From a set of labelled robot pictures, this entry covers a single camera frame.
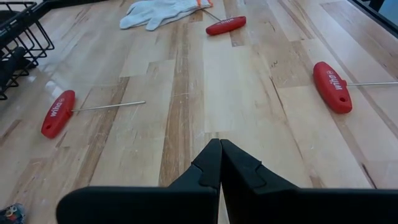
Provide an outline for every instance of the red handle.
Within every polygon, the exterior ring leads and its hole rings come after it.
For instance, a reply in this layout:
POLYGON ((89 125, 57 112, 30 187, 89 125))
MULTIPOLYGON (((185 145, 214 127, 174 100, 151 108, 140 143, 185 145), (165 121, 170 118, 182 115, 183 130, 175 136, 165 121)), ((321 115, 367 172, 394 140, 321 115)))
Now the red handle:
POLYGON ((73 112, 75 104, 75 92, 73 90, 64 91, 54 102, 45 116, 42 134, 47 138, 55 138, 66 125, 73 112))
POLYGON ((219 21, 206 28, 208 35, 218 35, 240 28, 246 24, 246 16, 239 16, 219 21))
POLYGON ((327 63, 319 62, 314 66, 313 79, 319 94, 335 113, 349 113, 353 109, 347 82, 327 63))

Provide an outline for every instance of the wire basket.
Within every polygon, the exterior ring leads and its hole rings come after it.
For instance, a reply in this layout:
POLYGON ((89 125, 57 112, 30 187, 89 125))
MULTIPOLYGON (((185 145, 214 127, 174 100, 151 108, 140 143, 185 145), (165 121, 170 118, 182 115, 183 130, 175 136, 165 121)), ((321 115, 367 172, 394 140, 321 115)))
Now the wire basket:
POLYGON ((36 2, 0 2, 0 100, 5 91, 19 86, 17 79, 28 76, 47 57, 54 45, 44 31, 33 8, 36 2))

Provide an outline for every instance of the white work glove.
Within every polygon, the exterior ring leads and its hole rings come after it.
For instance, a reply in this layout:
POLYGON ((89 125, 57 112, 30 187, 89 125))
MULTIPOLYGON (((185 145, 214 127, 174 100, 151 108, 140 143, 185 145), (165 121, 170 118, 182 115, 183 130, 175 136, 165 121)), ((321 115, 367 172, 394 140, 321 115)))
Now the white work glove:
POLYGON ((210 0, 150 0, 132 4, 127 16, 120 20, 120 28, 142 26, 155 30, 158 26, 181 19, 198 9, 211 7, 210 0))

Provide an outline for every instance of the butcher block countertop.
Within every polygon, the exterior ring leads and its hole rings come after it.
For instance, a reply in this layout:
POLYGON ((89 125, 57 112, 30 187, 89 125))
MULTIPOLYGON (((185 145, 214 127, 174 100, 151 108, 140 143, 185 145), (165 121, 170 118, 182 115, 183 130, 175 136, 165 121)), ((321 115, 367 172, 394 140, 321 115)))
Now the butcher block countertop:
MULTIPOLYGON (((0 101, 0 204, 29 224, 55 222, 58 201, 87 185, 168 186, 211 138, 229 139, 299 187, 398 188, 398 86, 350 87, 353 110, 328 109, 312 79, 324 61, 347 82, 391 82, 398 41, 345 0, 213 0, 153 32, 119 29, 133 0, 55 9, 55 45, 0 101), (76 108, 55 139, 40 133, 65 90, 76 108)), ((227 223, 221 200, 220 223, 227 223)))

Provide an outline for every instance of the wooden surface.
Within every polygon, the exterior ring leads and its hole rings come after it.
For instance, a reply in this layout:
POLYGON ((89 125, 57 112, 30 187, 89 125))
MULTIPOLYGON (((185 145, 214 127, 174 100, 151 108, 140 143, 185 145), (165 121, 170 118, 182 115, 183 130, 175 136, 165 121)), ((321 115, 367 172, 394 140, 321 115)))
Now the wooden surface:
MULTIPOLYGON (((55 50, 0 102, 0 205, 54 223, 55 207, 87 185, 167 186, 211 138, 227 138, 300 187, 398 188, 398 87, 350 88, 354 110, 332 113, 312 68, 348 82, 398 76, 397 39, 348 1, 213 0, 245 27, 208 37, 201 11, 153 32, 119 30, 134 0, 50 11, 55 50), (61 134, 40 133, 64 90, 76 107, 61 134)), ((227 223, 221 202, 220 223, 227 223)))

